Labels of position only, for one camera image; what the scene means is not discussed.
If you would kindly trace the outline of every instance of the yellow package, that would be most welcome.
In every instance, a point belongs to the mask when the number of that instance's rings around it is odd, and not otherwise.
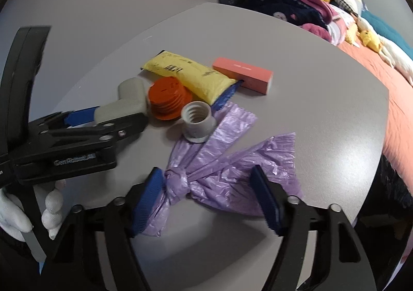
[[[174,76],[191,92],[212,105],[235,79],[175,53],[163,51],[142,66],[161,76]]]

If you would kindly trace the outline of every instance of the navy blue blanket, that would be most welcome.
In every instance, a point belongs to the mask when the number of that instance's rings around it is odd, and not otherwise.
[[[244,7],[297,26],[312,23],[327,30],[319,11],[300,0],[247,0]]]

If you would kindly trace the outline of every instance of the yellow plush toy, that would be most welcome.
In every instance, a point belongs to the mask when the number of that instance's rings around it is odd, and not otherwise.
[[[351,24],[347,31],[346,31],[346,38],[344,39],[346,42],[348,42],[349,44],[352,44],[354,46],[359,46],[356,43],[356,38],[357,38],[357,32],[358,32],[358,28],[357,28],[357,24],[353,23]]]
[[[383,44],[380,42],[379,36],[372,31],[364,30],[360,32],[360,39],[364,46],[372,49],[374,52],[380,53]]]

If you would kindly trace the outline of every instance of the gray table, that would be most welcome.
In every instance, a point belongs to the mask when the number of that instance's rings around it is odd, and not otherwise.
[[[268,96],[240,89],[233,97],[259,119],[232,151],[296,132],[296,168],[304,201],[320,207],[338,203],[351,222],[355,219],[381,155],[388,91],[338,48],[273,17],[214,3],[182,12],[106,57],[56,110],[115,101],[117,85],[136,76],[161,50],[207,66],[223,56],[273,70]],[[140,75],[149,87],[153,75]],[[70,181],[77,190],[74,202],[96,207],[125,195],[152,167],[165,168],[178,136],[170,123],[152,121],[120,152],[117,168]],[[261,290],[280,238],[262,219],[219,213],[183,200],[172,208],[162,237],[140,235],[132,244],[153,290]],[[309,274],[311,252],[309,246],[301,280]],[[110,285],[111,276],[105,278]]]

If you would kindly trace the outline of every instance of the gloved hand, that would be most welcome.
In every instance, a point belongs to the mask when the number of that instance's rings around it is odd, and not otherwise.
[[[45,200],[46,209],[42,214],[42,223],[49,232],[49,237],[54,240],[62,224],[63,195],[60,190],[64,187],[65,181],[55,183],[55,188]],[[10,199],[4,188],[0,189],[0,227],[11,237],[25,242],[23,233],[29,233],[33,225],[24,212]]]

